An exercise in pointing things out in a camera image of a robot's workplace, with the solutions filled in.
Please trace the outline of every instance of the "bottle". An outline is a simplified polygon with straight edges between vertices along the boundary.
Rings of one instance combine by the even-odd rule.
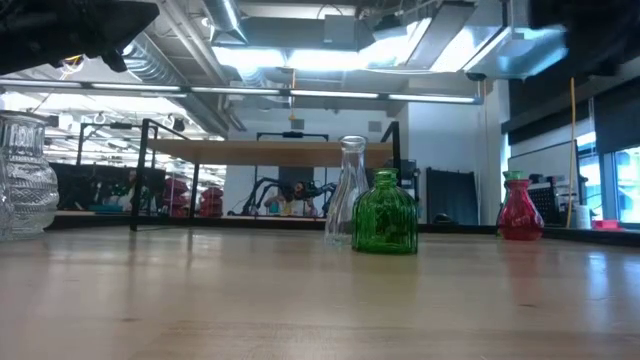
[[[14,206],[13,237],[30,238],[53,222],[58,179],[44,159],[46,119],[31,113],[0,111],[2,155]]]
[[[506,240],[538,240],[544,221],[531,201],[529,179],[507,180],[509,199],[500,213],[498,229]]]
[[[523,178],[522,171],[503,171],[502,175],[504,176],[504,188],[507,189],[507,192],[504,194],[504,200],[502,204],[500,204],[500,211],[498,211],[498,217],[496,218],[496,228],[498,227],[498,221],[500,221],[500,216],[502,215],[502,210],[504,209],[505,204],[509,200],[509,189],[507,188],[507,181],[509,180],[519,180]],[[496,236],[500,237],[500,230],[496,231]]]
[[[351,241],[353,205],[360,194],[367,191],[364,168],[364,150],[367,139],[362,136],[343,136],[342,172],[336,192],[329,205],[324,238],[331,244],[348,244]]]
[[[354,207],[355,251],[377,254],[418,252],[418,212],[415,200],[396,186],[397,169],[375,170],[373,189]]]

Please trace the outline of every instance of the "red glass vase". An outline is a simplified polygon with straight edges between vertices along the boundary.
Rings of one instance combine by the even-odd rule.
[[[505,181],[509,191],[507,203],[498,219],[498,229],[506,240],[538,240],[542,236],[544,221],[533,205],[527,188],[529,180]]]

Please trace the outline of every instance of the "clear glass bottle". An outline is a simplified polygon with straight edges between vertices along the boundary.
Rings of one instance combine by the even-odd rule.
[[[0,241],[11,240],[13,205],[4,158],[0,156]]]
[[[396,186],[397,174],[397,169],[377,169],[373,189],[356,201],[353,250],[398,255],[418,252],[416,202]]]
[[[58,179],[44,159],[45,119],[25,112],[0,111],[2,153],[14,207],[13,236],[29,238],[53,222]]]
[[[369,189],[364,168],[367,139],[362,136],[343,136],[340,144],[342,172],[329,205],[324,230],[325,241],[332,244],[348,244],[351,241],[353,205],[358,196]]]

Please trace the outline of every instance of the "shelf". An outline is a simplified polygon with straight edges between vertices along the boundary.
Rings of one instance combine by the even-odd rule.
[[[149,148],[200,164],[340,167],[342,162],[337,142],[149,139]],[[365,165],[383,167],[392,156],[391,143],[368,144]]]

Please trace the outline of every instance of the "table surface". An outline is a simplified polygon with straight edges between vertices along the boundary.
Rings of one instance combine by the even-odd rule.
[[[424,234],[59,231],[0,244],[0,359],[640,359],[640,252]]]

